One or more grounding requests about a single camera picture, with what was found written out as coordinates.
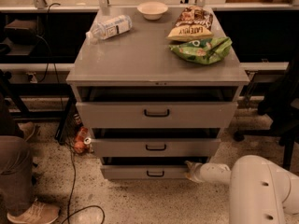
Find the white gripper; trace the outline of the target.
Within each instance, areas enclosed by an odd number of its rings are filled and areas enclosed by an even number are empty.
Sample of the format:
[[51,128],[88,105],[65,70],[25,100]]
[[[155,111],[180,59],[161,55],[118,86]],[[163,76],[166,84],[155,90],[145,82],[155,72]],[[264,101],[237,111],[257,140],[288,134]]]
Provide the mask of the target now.
[[204,182],[205,179],[201,175],[201,168],[203,166],[200,162],[192,162],[192,161],[185,161],[184,162],[188,167],[188,172],[186,173],[186,177],[195,183]]

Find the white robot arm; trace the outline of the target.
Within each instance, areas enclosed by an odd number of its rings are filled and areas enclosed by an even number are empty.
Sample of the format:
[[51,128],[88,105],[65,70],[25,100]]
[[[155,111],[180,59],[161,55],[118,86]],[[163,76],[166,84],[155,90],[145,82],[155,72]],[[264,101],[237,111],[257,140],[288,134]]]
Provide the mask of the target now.
[[187,161],[186,177],[195,182],[229,186],[229,224],[286,224],[299,214],[299,176],[255,155],[233,167]]

